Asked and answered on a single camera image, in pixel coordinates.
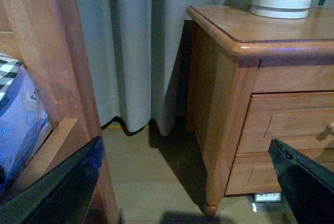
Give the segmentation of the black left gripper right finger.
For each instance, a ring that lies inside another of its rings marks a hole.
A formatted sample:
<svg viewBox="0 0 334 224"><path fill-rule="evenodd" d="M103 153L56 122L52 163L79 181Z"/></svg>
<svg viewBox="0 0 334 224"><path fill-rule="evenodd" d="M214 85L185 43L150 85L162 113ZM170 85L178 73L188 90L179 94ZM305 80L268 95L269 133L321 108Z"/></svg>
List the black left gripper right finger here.
<svg viewBox="0 0 334 224"><path fill-rule="evenodd" d="M273 138L268 153L298 223L333 223L333 172Z"/></svg>

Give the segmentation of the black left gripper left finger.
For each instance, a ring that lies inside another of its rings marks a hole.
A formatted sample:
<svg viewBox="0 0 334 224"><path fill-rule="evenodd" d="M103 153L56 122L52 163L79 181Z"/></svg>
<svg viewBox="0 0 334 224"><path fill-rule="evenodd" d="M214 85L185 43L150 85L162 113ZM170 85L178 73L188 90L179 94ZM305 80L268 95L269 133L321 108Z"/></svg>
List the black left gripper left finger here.
<svg viewBox="0 0 334 224"><path fill-rule="evenodd" d="M1 205L1 223L83 223L103 155L103 139L97 136Z"/></svg>

